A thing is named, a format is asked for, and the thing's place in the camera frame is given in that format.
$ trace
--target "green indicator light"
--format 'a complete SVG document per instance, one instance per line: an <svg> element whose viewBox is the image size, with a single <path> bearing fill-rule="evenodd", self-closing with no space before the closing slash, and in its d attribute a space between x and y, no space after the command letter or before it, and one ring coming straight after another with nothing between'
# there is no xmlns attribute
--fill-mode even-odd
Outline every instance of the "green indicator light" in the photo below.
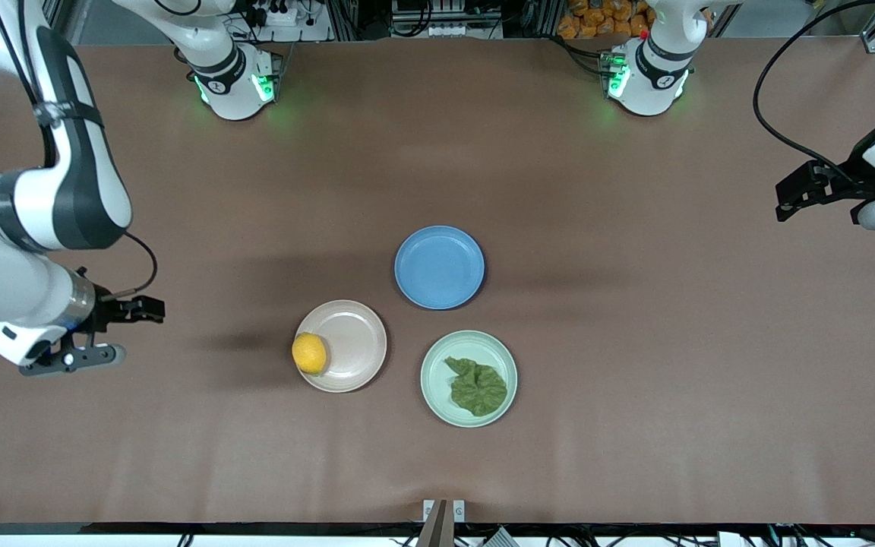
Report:
<svg viewBox="0 0 875 547"><path fill-rule="evenodd" d="M197 79L197 76L194 77L194 82L197 84L197 89L201 91L201 100L208 104L208 95L205 94L204 87L201 86L201 81Z"/></svg>
<svg viewBox="0 0 875 547"><path fill-rule="evenodd" d="M623 89L626 87L627 81L630 80L630 67L625 66L617 76L610 82L610 94L614 97L620 97L623 94Z"/></svg>
<svg viewBox="0 0 875 547"><path fill-rule="evenodd" d="M684 76L681 76L681 82L678 83L678 91L674 93L674 98L678 98L684 93L684 82L687 81L688 74L690 74L690 70L684 70Z"/></svg>
<svg viewBox="0 0 875 547"><path fill-rule="evenodd" d="M253 74L252 83L256 87L256 91L258 91L258 98L261 98L265 103L268 103L268 101L271 101L272 98L275 97L275 93L272 90L272 82L269 77L258 77Z"/></svg>

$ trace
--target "light green plate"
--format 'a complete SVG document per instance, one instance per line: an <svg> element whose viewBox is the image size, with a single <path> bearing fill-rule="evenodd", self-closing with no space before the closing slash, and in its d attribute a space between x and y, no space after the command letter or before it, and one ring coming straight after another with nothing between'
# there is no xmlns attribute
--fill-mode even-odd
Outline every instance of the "light green plate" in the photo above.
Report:
<svg viewBox="0 0 875 547"><path fill-rule="evenodd" d="M501 407L488 416L476 418L451 400L451 382L458 375L444 362L448 357L472 359L480 365L493 367L504 380L507 394ZM428 407L437 417L458 427L482 427L501 418L518 391L518 369L508 348L497 338L479 331L458 331L438 340L424 356L421 367L421 391Z"/></svg>

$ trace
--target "blue plate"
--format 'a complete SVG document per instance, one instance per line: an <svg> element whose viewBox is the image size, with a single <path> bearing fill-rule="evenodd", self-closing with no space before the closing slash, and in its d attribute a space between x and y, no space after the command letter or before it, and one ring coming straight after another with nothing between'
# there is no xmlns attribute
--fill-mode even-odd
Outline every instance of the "blue plate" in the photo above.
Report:
<svg viewBox="0 0 875 547"><path fill-rule="evenodd" d="M393 275L403 295L421 308L457 308L482 286L485 257L461 229L430 226L404 240Z"/></svg>

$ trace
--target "cable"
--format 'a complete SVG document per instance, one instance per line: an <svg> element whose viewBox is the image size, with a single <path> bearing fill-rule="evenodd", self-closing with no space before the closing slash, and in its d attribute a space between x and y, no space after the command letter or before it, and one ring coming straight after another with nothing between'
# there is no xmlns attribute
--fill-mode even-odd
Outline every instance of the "cable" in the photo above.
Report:
<svg viewBox="0 0 875 547"><path fill-rule="evenodd" d="M342 5L338 6L337 9L340 10L340 13L343 15L343 20L346 21L346 24L350 25L350 29L353 30L353 35L355 37L357 37L357 39L359 40L360 39L360 29L357 28L357 25L355 25L352 18L350 18L350 14L347 13L346 5L343 2L340 2L340 4L342 4Z"/></svg>
<svg viewBox="0 0 875 547"><path fill-rule="evenodd" d="M395 28L393 28L393 25L391 25L391 27L390 27L391 33L396 34L398 36L402 36L403 38L413 38L414 36L417 36L418 34L427 30L428 25L431 24L431 16L434 14L434 4L431 3L431 0L424 0L424 1L427 2L427 5L421 7L421 18L419 18L419 20L417 20L417 24L414 25L414 27L412 29L410 29L410 32L406 32L406 33L400 32L400 31L396 30ZM427 13L426 13L427 20L426 21L424 21L425 9L427 10Z"/></svg>
<svg viewBox="0 0 875 547"><path fill-rule="evenodd" d="M18 4L18 20L20 21L20 27L22 30L25 28L24 7L24 2L20 0L20 4ZM9 37L9 32L6 30L6 25L2 21L2 14L0 14L0 34L2 35L2 40L6 43L6 49L9 51L11 61L13 62L13 65L15 65L15 72L18 73L18 80L22 83L22 90L25 90L25 96L29 97L29 103L32 105L41 103L41 101L39 101L38 86L36 86L35 81L28 79L27 73L22 69L22 63L18 60L15 46ZM28 53L29 46L27 39L25 39L25 34L22 34L20 43L22 44L22 49L25 49L25 52ZM32 70L31 63L27 66L27 70ZM52 142L52 134L49 132L48 128L43 127L39 127L39 133L43 136L43 166L52 167L56 164L55 143Z"/></svg>
<svg viewBox="0 0 875 547"><path fill-rule="evenodd" d="M501 16L499 15L498 20L495 21L495 27L492 27L492 31L489 32L489 34L488 34L488 38L486 38L486 40L491 40L491 39L492 39L492 35L495 34L495 29L497 29L497 28L498 28L498 25L500 25L500 24L501 24Z"/></svg>
<svg viewBox="0 0 875 547"><path fill-rule="evenodd" d="M826 541L825 539L823 539L823 537L820 536L820 534L817 534L814 532L808 532L808 530L805 530L805 528L802 527L802 525L795 525L795 527L797 527L800 530L800 532L806 534L806 536L812 536L813 539L815 539L819 544L823 545L823 547L833 547L831 544L829 544L829 541Z"/></svg>
<svg viewBox="0 0 875 547"><path fill-rule="evenodd" d="M548 35L548 34L542 34L542 35L539 35L539 38L546 38L550 42L553 42L553 44L560 46L560 48L566 49L566 53L569 53L569 58L573 59L573 62L576 63L576 65L579 65L581 69L586 70L586 72L588 72L590 74L595 74L597 76L602 76L604 74L604 72L602 70L598 70L596 68L593 68L593 67L587 65L586 63L583 62L583 60L580 60L580 58L577 58L577 56L576 56L576 55L582 55L582 56L584 56L584 58L600 58L600 53L587 52L585 49L574 48L573 46L570 46L569 44L567 44L566 41L562 39L562 36L552 36L552 35Z"/></svg>
<svg viewBox="0 0 875 547"><path fill-rule="evenodd" d="M792 535L795 536L795 547L808 547L805 538L799 533L798 526L792 526Z"/></svg>
<svg viewBox="0 0 875 547"><path fill-rule="evenodd" d="M299 7L299 10L302 11L303 14L306 14L306 15L316 15L316 17L319 17L319 14L320 14L320 13L323 13L323 7L326 6L326 5L323 4L322 2L319 2L319 8L316 8L316 10L313 11L313 2L312 2L312 0L309 0L309 9L308 9L308 10L305 9L305 7L302 6L302 0L298 0L298 1L296 1L295 4L296 4L296 6Z"/></svg>
<svg viewBox="0 0 875 547"><path fill-rule="evenodd" d="M43 91L39 89L38 80L36 80L36 67L32 63L32 52L29 51L29 40L27 38L27 28L25 28L25 1L18 0L18 33L20 34L20 42L22 44L22 52L25 55L25 65L29 70L29 83L31 83L33 93L39 100L43 102ZM39 132L43 136L43 166L52 167L56 165L56 142L52 139L52 132L48 128L39 126Z"/></svg>
<svg viewBox="0 0 875 547"><path fill-rule="evenodd" d="M185 15L193 15L196 11L201 10L201 0L197 0L197 4L194 4L194 10L190 11L174 11L168 8L166 5L161 4L160 0L153 0L153 3L157 4L161 10L167 11L168 14L178 15L178 17L185 17Z"/></svg>
<svg viewBox="0 0 875 547"><path fill-rule="evenodd" d="M370 532L379 533L379 532L381 532L381 530L399 530L399 529L404 529L404 527L410 527L410 529L413 529L413 527L416 527L416 526L421 526L421 525L420 525L420 523L414 523L414 522L411 522L411 520L407 520L406 522L403 522L403 523L392 523L391 525L374 526L374 527L369 527L368 529L353 530L353 532L344 533L343 535L344 536L361 536L362 534L370 533Z"/></svg>
<svg viewBox="0 0 875 547"><path fill-rule="evenodd" d="M566 543L566 540L565 540L565 539L563 539L563 538L561 538L561 537L559 537L559 536L549 536L549 538L545 540L545 547L549 547L549 545L552 544L552 540L553 540L553 539L558 540L559 543L562 543L562 544L565 545L566 547L573 547L573 546L570 545L569 543Z"/></svg>
<svg viewBox="0 0 875 547"><path fill-rule="evenodd" d="M253 46L257 46L258 45L258 35L256 33L254 33L254 27L252 27L252 25L249 24L248 16L245 14L245 11L239 11L238 14L241 15L242 20L245 21L245 26L249 29L249 34L252 35L251 44Z"/></svg>
<svg viewBox="0 0 875 547"><path fill-rule="evenodd" d="M420 536L420 534L421 534L420 532L415 532L413 534L410 534L410 537L407 538L407 540L404 541L404 543L402 545L400 545L400 547L407 547L407 545L410 545L410 542L413 541L415 537Z"/></svg>
<svg viewBox="0 0 875 547"><path fill-rule="evenodd" d="M574 52L577 55L582 55L584 58L600 58L600 53L597 52L587 52L586 49L576 48L575 46L570 46L569 42L562 36L556 36L554 34L541 34L538 35L537 38L546 38L552 41L554 44L561 46L561 48L566 49L567 52Z"/></svg>
<svg viewBox="0 0 875 547"><path fill-rule="evenodd" d="M148 256L150 256L150 277L148 277L148 280L145 281L145 283L143 283L139 287L135 287L132 289L128 289L128 290L113 293L113 294L108 294L104 297L101 297L100 298L101 302L110 302L111 300L117 300L117 298L124 298L124 297L135 295L135 294L143 291L144 289L150 287L150 284L152 284L153 281L156 280L156 278L157 278L157 270L159 270L159 268L157 267L157 255L154 254L153 250L150 249L150 247L147 245L147 243L142 242L142 240L140 238L138 238L138 236L133 235L133 233L131 233L131 232L124 232L124 235L130 239L133 239L137 243L137 245L143 247L143 249L147 252Z"/></svg>
<svg viewBox="0 0 875 547"><path fill-rule="evenodd" d="M769 134L774 136L774 138L779 139L785 145L788 145L799 152L805 153L806 156L813 158L815 160L819 160L820 162L825 163L827 166L831 167L832 170L836 171L841 177L845 178L850 182L854 182L848 174L844 173L843 169L840 166L837 166L836 163L831 162L829 158L826 158L821 153L817 153L810 148L802 146L798 142L793 141L791 138L787 138L787 136L780 134L774 127L772 127L764 118L764 115L761 115L761 110L758 108L758 96L761 93L761 84L765 82L765 77L768 76L769 70L772 69L772 66L775 65L775 62L781 58L782 53L785 53L785 50L789 48L792 44L795 43L803 34L812 30L820 22L825 21L827 18L832 17L834 14L838 14L840 11L848 10L850 8L855 8L858 6L869 6L875 4L875 0L854 0L851 3L844 4L842 6L837 6L826 13L822 13L819 17L814 18L812 21L805 24L805 27L799 29L796 34L792 35L792 38L789 38L785 44L782 44L781 48L779 48L778 52L775 52L775 55L772 55L772 58L768 60L767 65L763 71L761 71L761 75L758 76L758 82L754 84L754 93L751 94L751 108L754 110L754 117L757 118L758 122L761 124L761 127L765 128L765 131L768 131Z"/></svg>
<svg viewBox="0 0 875 547"><path fill-rule="evenodd" d="M615 547L615 546L617 546L617 544L618 544L619 542L625 540L627 537L635 536L636 534L637 534L637 533L628 533L628 534L625 534L625 536L619 536L617 539L612 540L612 541L610 542L610 545L607 545L607 547Z"/></svg>

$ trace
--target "beige plate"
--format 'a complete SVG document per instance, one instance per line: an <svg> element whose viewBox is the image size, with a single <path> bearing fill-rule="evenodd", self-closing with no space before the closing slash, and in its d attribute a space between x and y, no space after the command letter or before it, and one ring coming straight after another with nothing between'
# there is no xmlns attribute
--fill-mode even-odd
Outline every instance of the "beige plate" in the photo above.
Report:
<svg viewBox="0 0 875 547"><path fill-rule="evenodd" d="M299 323L295 335L313 333L326 345L329 366L323 374L299 372L313 387L343 394L364 387L387 356L387 332L383 322L360 302L334 300L313 309Z"/></svg>

